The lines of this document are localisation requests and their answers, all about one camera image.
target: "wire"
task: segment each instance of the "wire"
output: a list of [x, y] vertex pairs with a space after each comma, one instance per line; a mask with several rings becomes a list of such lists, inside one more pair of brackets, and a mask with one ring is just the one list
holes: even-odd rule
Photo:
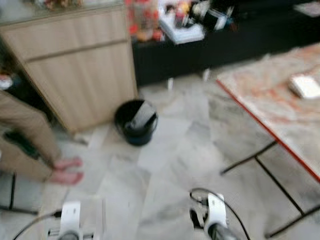
[[242, 227], [242, 229], [243, 229], [243, 231], [244, 231], [244, 234], [245, 234], [246, 238], [247, 238], [248, 240], [251, 240], [251, 238], [250, 238], [250, 236], [249, 236], [249, 234], [248, 234], [248, 232], [247, 232], [247, 229], [246, 229], [245, 225], [243, 224], [241, 218], [238, 216], [238, 214], [236, 213], [236, 211], [229, 205], [229, 203], [227, 203], [227, 202], [226, 202], [225, 200], [223, 200], [217, 193], [215, 193], [215, 192], [213, 192], [213, 191], [210, 191], [210, 190], [208, 190], [208, 189], [206, 189], [206, 188], [202, 188], [202, 187], [196, 187], [196, 188], [191, 189], [191, 191], [190, 191], [190, 198], [191, 198], [193, 201], [197, 202], [197, 203], [203, 204], [203, 202], [202, 202], [201, 200], [197, 200], [197, 199], [195, 199], [195, 198], [192, 196], [192, 193], [194, 193], [194, 192], [196, 192], [196, 191], [202, 191], [202, 192], [211, 193], [211, 194], [215, 195], [221, 202], [223, 202], [223, 203], [227, 206], [227, 208], [230, 209], [230, 211], [234, 214], [234, 216], [236, 217], [236, 219], [238, 219], [238, 221], [239, 221], [239, 223], [240, 223], [240, 225], [241, 225], [241, 227]]
[[61, 214], [62, 214], [62, 211], [58, 210], [58, 211], [55, 211], [55, 212], [52, 212], [52, 213], [37, 217], [35, 220], [33, 220], [32, 222], [28, 223], [24, 228], [22, 228], [21, 231], [18, 232], [17, 235], [15, 235], [13, 240], [17, 240], [32, 225], [34, 225], [34, 224], [36, 224], [36, 223], [38, 223], [38, 222], [40, 222], [42, 220], [48, 219], [48, 218], [60, 218]]

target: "table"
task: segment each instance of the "table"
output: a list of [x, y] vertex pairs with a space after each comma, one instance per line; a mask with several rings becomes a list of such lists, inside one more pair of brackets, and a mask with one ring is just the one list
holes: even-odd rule
[[221, 174], [255, 160], [300, 212], [297, 218], [266, 233], [266, 238], [282, 233], [320, 210], [320, 205], [307, 211], [302, 210], [259, 159], [262, 153], [280, 144], [320, 183], [320, 99], [300, 99], [288, 88], [292, 74], [309, 71], [320, 79], [319, 56], [320, 43], [317, 43], [217, 77], [218, 84], [275, 139], [260, 151], [227, 167]]

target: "clutter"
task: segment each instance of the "clutter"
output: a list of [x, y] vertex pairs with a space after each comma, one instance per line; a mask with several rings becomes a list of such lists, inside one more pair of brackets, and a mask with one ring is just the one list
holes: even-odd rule
[[203, 27], [194, 24], [189, 28], [176, 28], [175, 16], [173, 14], [163, 15], [159, 20], [160, 27], [165, 34], [175, 43], [184, 44], [188, 42], [200, 41], [205, 38]]
[[131, 31], [133, 24], [130, 23], [130, 32], [132, 35], [136, 34], [137, 39], [142, 42], [151, 39], [161, 41], [163, 34], [159, 26], [175, 44], [182, 44], [202, 40], [204, 38], [202, 27], [217, 31], [223, 29], [225, 25], [233, 24], [231, 19], [233, 0], [201, 2], [179, 0], [176, 3], [161, 0], [159, 4], [154, 0], [135, 0], [133, 5], [137, 31], [135, 33]]
[[135, 23], [135, 6], [133, 0], [125, 0], [124, 1], [127, 9], [127, 19], [129, 25], [130, 35], [135, 35], [138, 31], [138, 26]]
[[35, 4], [40, 8], [47, 8], [53, 11], [53, 10], [56, 10], [57, 8], [82, 6], [83, 0], [35, 0]]
[[0, 74], [0, 90], [7, 90], [14, 82], [9, 75]]
[[155, 0], [136, 0], [133, 6], [137, 39], [142, 42], [151, 40], [154, 30], [158, 28], [157, 2]]

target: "cabinet drawer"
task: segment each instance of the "cabinet drawer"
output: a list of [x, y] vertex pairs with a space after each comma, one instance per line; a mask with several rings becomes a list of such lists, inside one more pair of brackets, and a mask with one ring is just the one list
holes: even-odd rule
[[126, 38], [122, 8], [8, 29], [2, 33], [22, 60], [61, 53]]
[[70, 132], [113, 119], [122, 103], [136, 97], [127, 42], [33, 61], [26, 70]]

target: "khaki pants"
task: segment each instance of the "khaki pants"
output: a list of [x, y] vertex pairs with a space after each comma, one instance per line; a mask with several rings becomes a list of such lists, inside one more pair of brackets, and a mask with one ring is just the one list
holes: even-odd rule
[[0, 169], [36, 181], [48, 179], [53, 162], [60, 158], [61, 152], [44, 114], [0, 90], [0, 123], [20, 131], [48, 163], [45, 165], [30, 158], [0, 136]]

